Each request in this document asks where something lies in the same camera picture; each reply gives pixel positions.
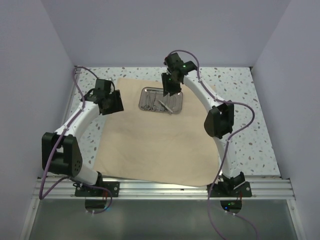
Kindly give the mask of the beige cloth wrap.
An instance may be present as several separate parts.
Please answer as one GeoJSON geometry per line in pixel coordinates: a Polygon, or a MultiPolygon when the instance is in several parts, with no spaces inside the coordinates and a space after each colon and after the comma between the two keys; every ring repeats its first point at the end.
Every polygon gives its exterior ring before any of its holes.
{"type": "Polygon", "coordinates": [[[214,140],[204,129],[207,112],[196,95],[182,87],[179,114],[139,108],[145,87],[157,81],[119,78],[124,110],[107,116],[94,162],[102,175],[201,187],[211,184],[219,169],[214,140]]]}

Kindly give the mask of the steel tweezers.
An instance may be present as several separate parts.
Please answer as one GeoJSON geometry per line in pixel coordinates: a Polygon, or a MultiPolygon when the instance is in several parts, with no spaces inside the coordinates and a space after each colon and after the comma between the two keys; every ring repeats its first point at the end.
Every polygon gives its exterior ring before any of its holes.
{"type": "Polygon", "coordinates": [[[171,109],[171,108],[169,108],[163,101],[161,101],[161,100],[157,100],[160,104],[161,104],[161,106],[171,115],[171,114],[173,114],[173,110],[171,109]]]}

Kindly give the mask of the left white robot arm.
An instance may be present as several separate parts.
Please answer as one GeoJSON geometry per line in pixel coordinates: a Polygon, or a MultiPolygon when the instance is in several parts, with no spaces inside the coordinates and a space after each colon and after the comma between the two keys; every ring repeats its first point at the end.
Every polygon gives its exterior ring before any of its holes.
{"type": "Polygon", "coordinates": [[[86,184],[92,196],[103,193],[104,184],[99,181],[99,173],[83,163],[79,141],[91,124],[99,116],[122,112],[124,106],[121,93],[114,81],[98,78],[94,88],[80,100],[71,117],[55,132],[46,132],[41,139],[42,169],[44,173],[65,175],[86,184]]]}

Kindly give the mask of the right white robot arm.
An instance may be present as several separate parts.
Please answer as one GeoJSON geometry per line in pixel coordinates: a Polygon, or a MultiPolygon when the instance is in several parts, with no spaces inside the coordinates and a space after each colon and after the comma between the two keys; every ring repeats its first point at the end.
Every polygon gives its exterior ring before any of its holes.
{"type": "Polygon", "coordinates": [[[183,62],[178,53],[171,52],[164,59],[166,73],[161,74],[163,95],[176,95],[182,91],[181,84],[188,87],[204,106],[207,115],[204,120],[205,132],[213,138],[220,155],[222,181],[213,181],[213,190],[226,196],[235,196],[245,183],[234,147],[228,137],[234,126],[234,104],[219,99],[218,94],[204,81],[188,76],[199,67],[192,61],[183,62]]]}

